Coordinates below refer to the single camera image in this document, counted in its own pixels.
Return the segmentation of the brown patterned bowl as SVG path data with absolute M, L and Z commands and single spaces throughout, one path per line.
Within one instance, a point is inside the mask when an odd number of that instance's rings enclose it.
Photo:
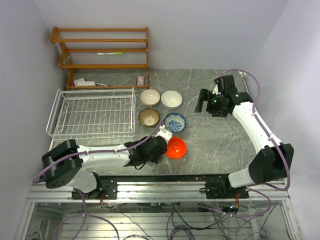
M 144 127 L 154 128 L 160 121 L 160 114 L 155 109 L 145 108 L 139 113 L 138 120 Z

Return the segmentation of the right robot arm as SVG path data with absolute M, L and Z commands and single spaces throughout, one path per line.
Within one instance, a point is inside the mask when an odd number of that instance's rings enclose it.
M 228 174 L 224 180 L 218 180 L 213 189 L 226 198 L 233 197 L 238 189 L 255 185 L 271 185 L 271 181 L 287 179 L 283 190 L 290 187 L 290 167 L 294 148 L 276 137 L 259 113 L 254 100 L 246 91 L 238 91 L 232 75 L 219 76 L 214 80 L 214 90 L 201 89 L 196 113 L 200 113 L 203 103 L 206 111 L 213 117 L 225 118 L 233 115 L 249 136 L 256 156 L 242 170 Z

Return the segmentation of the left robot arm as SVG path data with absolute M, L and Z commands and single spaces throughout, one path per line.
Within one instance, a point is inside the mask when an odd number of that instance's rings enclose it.
M 158 135 L 113 147 L 90 147 L 69 139 L 42 156 L 44 173 L 41 176 L 48 189 L 69 186 L 88 199 L 97 199 L 105 190 L 99 175 L 87 169 L 133 167 L 139 170 L 148 162 L 157 163 L 167 151 L 168 142 Z

